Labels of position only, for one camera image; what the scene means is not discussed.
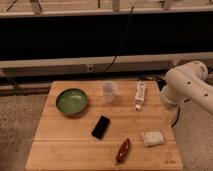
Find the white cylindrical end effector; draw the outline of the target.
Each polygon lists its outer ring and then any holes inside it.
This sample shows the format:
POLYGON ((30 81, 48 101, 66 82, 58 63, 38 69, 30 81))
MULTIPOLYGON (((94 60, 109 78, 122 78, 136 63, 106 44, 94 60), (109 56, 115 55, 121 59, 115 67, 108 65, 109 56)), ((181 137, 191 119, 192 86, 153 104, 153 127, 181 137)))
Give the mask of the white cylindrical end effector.
POLYGON ((180 109, 177 104, 174 104, 166 97, 166 90, 167 87, 164 86, 160 92, 160 100, 162 102, 162 105, 164 106, 163 123, 174 126, 179 117, 180 109))

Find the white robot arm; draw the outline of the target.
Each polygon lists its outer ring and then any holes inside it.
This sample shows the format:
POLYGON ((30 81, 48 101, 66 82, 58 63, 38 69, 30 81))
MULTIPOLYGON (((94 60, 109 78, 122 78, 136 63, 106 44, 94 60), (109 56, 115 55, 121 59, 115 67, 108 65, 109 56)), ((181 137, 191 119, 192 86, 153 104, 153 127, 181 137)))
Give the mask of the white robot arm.
POLYGON ((172 125, 184 99, 190 99, 213 115, 213 86, 207 84, 208 69, 203 62, 192 61, 170 69, 160 99, 164 106, 163 121, 172 125))

